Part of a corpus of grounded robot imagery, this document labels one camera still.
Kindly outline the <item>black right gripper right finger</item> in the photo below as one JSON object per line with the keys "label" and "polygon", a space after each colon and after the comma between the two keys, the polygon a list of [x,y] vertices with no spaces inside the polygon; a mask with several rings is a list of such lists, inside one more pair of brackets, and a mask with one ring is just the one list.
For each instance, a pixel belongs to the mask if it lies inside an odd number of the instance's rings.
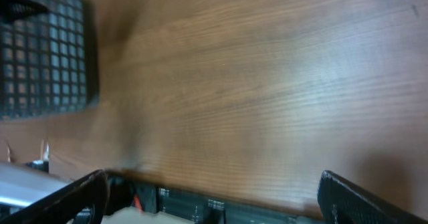
{"label": "black right gripper right finger", "polygon": [[322,172],[317,198],[326,223],[427,224],[332,171]]}

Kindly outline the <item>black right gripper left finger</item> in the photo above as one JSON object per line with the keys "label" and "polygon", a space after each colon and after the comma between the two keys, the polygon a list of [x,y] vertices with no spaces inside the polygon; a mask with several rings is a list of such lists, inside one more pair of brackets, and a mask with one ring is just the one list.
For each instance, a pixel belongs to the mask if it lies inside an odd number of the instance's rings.
{"label": "black right gripper left finger", "polygon": [[89,208],[89,223],[101,223],[110,196],[106,171],[94,171],[2,220],[3,224],[67,223]]}

